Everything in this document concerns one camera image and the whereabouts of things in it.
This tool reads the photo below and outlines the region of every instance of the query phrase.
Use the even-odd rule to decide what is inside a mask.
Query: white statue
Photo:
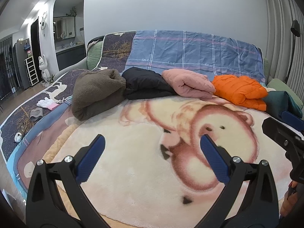
[[[48,62],[45,58],[45,55],[42,55],[42,57],[39,56],[39,69],[42,71],[42,79],[45,81],[45,86],[48,87],[50,85],[50,72],[47,69]]]

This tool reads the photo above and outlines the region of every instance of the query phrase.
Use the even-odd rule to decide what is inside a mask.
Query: metal bolt
[[[234,163],[241,162],[241,158],[240,157],[233,157],[232,160],[233,160]]]
[[[39,159],[38,161],[37,161],[37,165],[42,165],[43,164],[43,160],[42,159]]]
[[[266,160],[262,160],[262,165],[264,165],[264,166],[268,166],[268,161],[266,161]]]
[[[70,163],[72,160],[73,160],[73,157],[72,157],[72,156],[66,156],[66,157],[64,158],[64,161],[67,162],[67,163]]]

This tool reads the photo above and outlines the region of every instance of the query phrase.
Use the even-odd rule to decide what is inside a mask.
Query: countertop
[[[62,52],[62,51],[65,51],[65,50],[68,50],[68,49],[71,49],[71,48],[74,48],[74,47],[77,47],[77,46],[81,46],[81,45],[84,45],[84,44],[77,44],[77,45],[73,45],[73,46],[69,46],[69,47],[66,47],[66,48],[63,48],[63,49],[60,49],[60,50],[55,50],[55,53],[59,53],[59,52]]]

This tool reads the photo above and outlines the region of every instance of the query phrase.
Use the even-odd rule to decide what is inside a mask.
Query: refrigerator
[[[20,87],[25,90],[30,87],[29,79],[26,73],[26,66],[24,60],[27,59],[27,51],[24,50],[25,43],[29,44],[29,39],[19,41],[15,43],[13,47],[13,59],[15,62],[17,77],[20,84]]]

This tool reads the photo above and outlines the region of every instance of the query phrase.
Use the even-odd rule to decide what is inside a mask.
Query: blue gripper pad
[[[105,149],[105,138],[101,135],[92,145],[92,147],[87,151],[85,156],[79,162],[77,166],[77,176],[76,182],[81,184],[89,179],[91,172],[93,171],[97,161],[102,155]]]
[[[229,168],[206,135],[201,137],[201,150],[210,164],[218,181],[225,185],[230,181]]]
[[[304,131],[304,121],[294,114],[288,111],[283,111],[281,117],[284,123],[295,128],[297,131]]]

